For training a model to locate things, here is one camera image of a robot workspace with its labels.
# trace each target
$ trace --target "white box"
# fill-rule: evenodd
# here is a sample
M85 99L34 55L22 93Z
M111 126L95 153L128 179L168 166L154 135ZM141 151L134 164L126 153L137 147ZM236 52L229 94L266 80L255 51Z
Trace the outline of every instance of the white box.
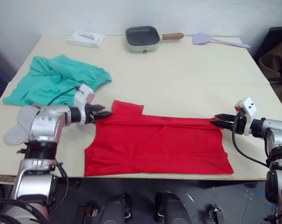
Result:
M103 40L103 34L76 31L70 36L70 38L68 39L68 43L92 48L100 48Z

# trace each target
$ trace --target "white table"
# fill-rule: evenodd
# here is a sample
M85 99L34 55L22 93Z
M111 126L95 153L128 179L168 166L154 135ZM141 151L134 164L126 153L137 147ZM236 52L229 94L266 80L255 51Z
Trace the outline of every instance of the white table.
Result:
M154 52L138 54L126 49L123 38L108 36L102 48L93 49L68 45L65 36L43 37L9 83L2 98L8 96L29 71L33 56L53 58L66 54L110 72L113 81L101 86L94 99L94 103L100 103L108 109L111 108L113 100L117 99L145 105L145 114L210 118L223 112L235 114L234 104L250 96L258 108L258 118L282 120L282 105L279 99L245 49L213 43L194 46L190 44L191 38L185 37L181 42L160 44ZM224 39L238 41L238 38ZM15 152L24 145L7 146L2 137L15 124L20 108L5 105L1 100L0 175L15 175L23 158L22 154L16 155ZM73 124L63 129L57 159L64 161L69 176L84 175L84 149L91 144L94 134L95 126L91 124ZM265 161L262 140L237 136L237 143L244 153ZM232 145L231 132L228 130L223 131L223 146L234 169L233 175L123 174L105 177L265 179L268 169L238 154Z

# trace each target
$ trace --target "brown jacket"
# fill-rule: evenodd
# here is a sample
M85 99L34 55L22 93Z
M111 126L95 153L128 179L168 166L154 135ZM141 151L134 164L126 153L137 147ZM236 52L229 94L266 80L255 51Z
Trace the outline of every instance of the brown jacket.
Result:
M260 57L258 66L282 103L282 42Z

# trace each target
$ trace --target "pan handle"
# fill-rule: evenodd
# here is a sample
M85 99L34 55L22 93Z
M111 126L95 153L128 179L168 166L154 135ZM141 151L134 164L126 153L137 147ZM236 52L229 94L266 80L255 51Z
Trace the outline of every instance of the pan handle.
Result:
M184 37L183 33L163 34L162 41L166 40L180 40Z

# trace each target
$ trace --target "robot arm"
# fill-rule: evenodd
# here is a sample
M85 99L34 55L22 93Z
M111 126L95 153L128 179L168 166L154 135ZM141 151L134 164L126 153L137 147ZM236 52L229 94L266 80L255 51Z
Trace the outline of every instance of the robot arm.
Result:
M254 119L256 107L250 98L239 101L235 109L238 112L236 116L224 113L217 114L215 117L219 119L211 122L218 127L231 130L233 139L235 133L252 134L256 138L264 139L268 157L266 164L241 153L269 168L266 180L266 199L271 203L275 203L279 212L278 216L268 217L265 220L270 221L272 224L279 220L279 224L282 224L282 121L265 118Z
M28 142L25 143L27 148L18 151L25 156L20 163L10 200L33 206L48 220L48 207L55 201L58 180L52 171L58 167L62 177L68 181L65 170L56 161L62 128L74 122L95 123L95 120L112 114L104 111L101 105L90 105L93 98L92 89L83 84L75 95L74 107L61 105L40 108L32 122ZM45 223L19 206L9 207L5 215L22 224Z

